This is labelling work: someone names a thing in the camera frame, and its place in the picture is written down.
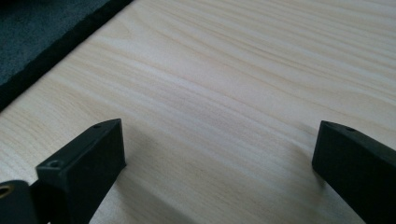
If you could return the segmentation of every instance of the screw hole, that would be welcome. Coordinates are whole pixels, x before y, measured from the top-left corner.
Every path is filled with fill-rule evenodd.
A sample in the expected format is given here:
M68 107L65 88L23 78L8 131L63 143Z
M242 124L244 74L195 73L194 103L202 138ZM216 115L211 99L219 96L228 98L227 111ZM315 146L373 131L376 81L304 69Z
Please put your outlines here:
M350 132L355 132L355 131L356 131L356 130L353 129L353 128L348 128L348 127L346 127L346 129L347 129L348 131L350 131Z
M48 166L52 167L52 168L57 168L57 167L61 166L61 162L60 161L50 161Z
M14 188L11 185L0 186L0 199L10 194L12 190L14 190Z

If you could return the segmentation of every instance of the wooden table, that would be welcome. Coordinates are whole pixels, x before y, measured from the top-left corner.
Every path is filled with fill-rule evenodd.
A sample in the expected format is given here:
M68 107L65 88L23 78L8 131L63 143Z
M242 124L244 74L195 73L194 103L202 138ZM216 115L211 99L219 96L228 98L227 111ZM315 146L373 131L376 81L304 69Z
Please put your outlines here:
M136 0L0 114L0 181L121 118L92 223L362 223L315 175L321 120L396 148L393 0Z

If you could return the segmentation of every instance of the wood grain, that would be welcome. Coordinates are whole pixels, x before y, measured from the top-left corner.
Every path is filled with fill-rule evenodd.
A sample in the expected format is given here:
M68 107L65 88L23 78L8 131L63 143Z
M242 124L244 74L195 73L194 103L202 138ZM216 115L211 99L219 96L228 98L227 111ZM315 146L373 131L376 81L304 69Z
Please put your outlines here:
M0 181L121 118L92 223L362 223L316 176L326 119L396 148L396 2L137 0L0 115Z

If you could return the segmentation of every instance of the black foam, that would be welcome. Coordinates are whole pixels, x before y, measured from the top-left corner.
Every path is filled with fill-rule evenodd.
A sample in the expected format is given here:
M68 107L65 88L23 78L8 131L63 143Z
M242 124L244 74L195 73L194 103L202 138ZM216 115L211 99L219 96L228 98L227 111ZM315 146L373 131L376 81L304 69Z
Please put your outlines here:
M130 2L0 3L0 111Z

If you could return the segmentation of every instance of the dark gray foam mat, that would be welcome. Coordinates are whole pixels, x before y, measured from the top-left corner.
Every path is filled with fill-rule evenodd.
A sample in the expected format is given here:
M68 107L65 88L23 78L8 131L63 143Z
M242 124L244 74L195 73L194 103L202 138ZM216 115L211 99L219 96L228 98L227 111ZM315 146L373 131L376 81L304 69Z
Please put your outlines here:
M0 111L130 2L0 2Z

